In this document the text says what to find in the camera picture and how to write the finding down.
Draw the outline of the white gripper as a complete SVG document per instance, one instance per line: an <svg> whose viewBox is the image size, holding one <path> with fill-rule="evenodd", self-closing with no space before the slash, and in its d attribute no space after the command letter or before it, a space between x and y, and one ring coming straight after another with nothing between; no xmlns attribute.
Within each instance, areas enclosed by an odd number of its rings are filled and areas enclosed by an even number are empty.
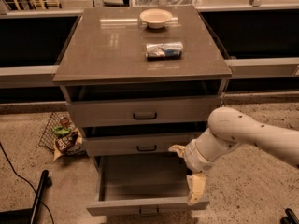
<svg viewBox="0 0 299 224"><path fill-rule="evenodd" d="M199 141L193 139L186 147L173 145L168 150L177 153L185 160L186 166L194 172L187 176L189 195L187 205L198 204L204 195L206 188L206 175L201 172L207 172L213 167L213 162L207 160L199 149Z"/></svg>

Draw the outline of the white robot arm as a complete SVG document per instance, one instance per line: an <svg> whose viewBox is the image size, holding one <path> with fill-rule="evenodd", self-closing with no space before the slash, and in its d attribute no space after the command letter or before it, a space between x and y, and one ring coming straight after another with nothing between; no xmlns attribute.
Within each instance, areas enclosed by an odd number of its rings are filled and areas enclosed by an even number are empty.
<svg viewBox="0 0 299 224"><path fill-rule="evenodd" d="M206 173L213 162L236 150L242 144L252 145L297 168L299 166L299 132L256 121L230 107L213 110L207 129L188 145L173 145L176 152L192 171L187 175L188 206L196 205L204 196Z"/></svg>

